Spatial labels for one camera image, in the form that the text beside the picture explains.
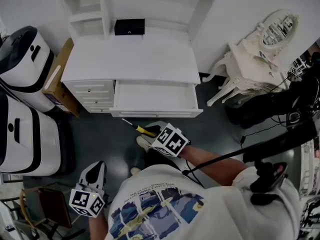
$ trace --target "robotic hand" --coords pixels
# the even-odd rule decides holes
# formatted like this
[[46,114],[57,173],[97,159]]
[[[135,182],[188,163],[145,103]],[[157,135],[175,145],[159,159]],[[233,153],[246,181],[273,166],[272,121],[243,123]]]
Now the robotic hand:
[[182,149],[190,144],[180,129],[173,127],[170,123],[157,121],[148,124],[145,128],[148,132],[156,135],[149,137],[141,135],[151,144],[151,147],[164,156],[177,157]]
[[79,182],[71,190],[69,205],[79,215],[96,218],[103,210],[107,167],[103,161],[84,169]]

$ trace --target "open drawer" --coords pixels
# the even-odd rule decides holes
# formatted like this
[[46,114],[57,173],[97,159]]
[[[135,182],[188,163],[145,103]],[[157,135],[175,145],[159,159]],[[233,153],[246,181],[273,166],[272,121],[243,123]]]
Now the open drawer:
[[193,83],[117,80],[113,117],[194,118],[203,112]]

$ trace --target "white mirror frame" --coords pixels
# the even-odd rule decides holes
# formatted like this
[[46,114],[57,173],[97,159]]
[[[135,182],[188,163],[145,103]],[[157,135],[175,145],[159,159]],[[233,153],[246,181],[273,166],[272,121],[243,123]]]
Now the white mirror frame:
[[[283,41],[276,43],[276,44],[273,44],[273,45],[264,44],[265,34],[266,34],[269,26],[275,21],[275,19],[281,18],[284,15],[290,16],[292,19],[292,29],[289,33],[289,36],[287,36]],[[274,12],[263,23],[264,29],[262,30],[262,32],[260,34],[260,38],[259,38],[260,47],[266,52],[281,50],[283,47],[286,47],[291,42],[291,40],[294,38],[294,36],[297,32],[298,24],[299,24],[299,17],[297,15],[294,15],[292,11],[282,9],[282,10],[278,10],[278,11]]]

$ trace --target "white t-shirt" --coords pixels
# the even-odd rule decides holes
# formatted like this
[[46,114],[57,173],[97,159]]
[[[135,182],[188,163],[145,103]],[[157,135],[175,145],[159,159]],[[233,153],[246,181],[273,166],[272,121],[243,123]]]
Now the white t-shirt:
[[232,186],[204,189],[168,165],[150,166],[124,181],[110,206],[106,240],[295,240],[300,203],[289,180],[265,206],[250,201],[256,169]]

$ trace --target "screwdriver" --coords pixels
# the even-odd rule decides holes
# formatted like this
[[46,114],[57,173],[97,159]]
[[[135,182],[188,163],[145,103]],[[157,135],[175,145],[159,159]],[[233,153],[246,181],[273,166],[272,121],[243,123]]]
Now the screwdriver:
[[145,134],[145,135],[148,135],[150,137],[156,137],[155,134],[143,129],[142,127],[140,127],[139,125],[135,125],[129,121],[127,121],[126,119],[122,118],[123,121],[127,122],[129,125],[131,125],[136,131],[138,131],[139,133],[141,134]]

